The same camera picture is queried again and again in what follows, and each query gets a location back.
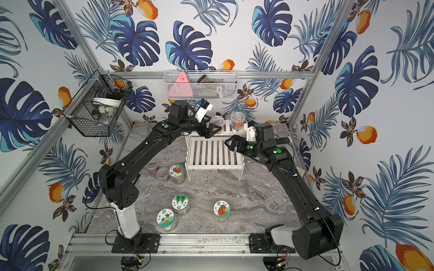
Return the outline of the white slatted wooden shelf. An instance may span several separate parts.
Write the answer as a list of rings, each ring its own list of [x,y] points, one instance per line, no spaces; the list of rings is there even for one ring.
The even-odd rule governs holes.
[[[231,122],[226,120],[222,132],[209,139],[199,136],[196,132],[186,136],[185,168],[188,179],[191,179],[193,171],[218,169],[237,171],[238,178],[241,179],[245,168],[244,157],[229,150],[224,144],[233,135],[245,136],[245,129],[237,131],[231,127]]]

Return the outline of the clear lidless jar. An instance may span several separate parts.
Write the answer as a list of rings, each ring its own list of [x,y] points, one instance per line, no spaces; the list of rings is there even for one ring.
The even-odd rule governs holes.
[[[157,160],[151,160],[147,165],[146,165],[146,170],[150,173],[150,174],[156,174],[158,172],[159,169],[159,162]]]
[[[157,170],[156,176],[161,182],[168,182],[170,180],[170,171],[166,167],[161,167]]]

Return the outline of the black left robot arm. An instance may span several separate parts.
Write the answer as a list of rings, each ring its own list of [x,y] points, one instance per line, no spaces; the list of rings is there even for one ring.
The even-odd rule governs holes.
[[[102,166],[99,170],[99,186],[115,212],[118,233],[130,240],[141,231],[135,202],[139,196],[136,182],[140,171],[167,146],[184,133],[196,132],[206,139],[211,138],[222,128],[208,126],[212,104],[202,99],[191,106],[185,100],[175,101],[168,118],[152,127],[148,136],[128,155],[112,166]]]

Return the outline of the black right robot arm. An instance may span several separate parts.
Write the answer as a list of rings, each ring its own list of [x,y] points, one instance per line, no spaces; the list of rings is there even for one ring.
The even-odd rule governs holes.
[[[339,249],[344,222],[320,203],[299,174],[293,155],[285,147],[290,144],[289,138],[276,138],[272,125],[258,124],[246,137],[233,135],[224,144],[266,166],[295,208],[300,228],[277,225],[266,229],[270,248],[293,248],[305,260]]]

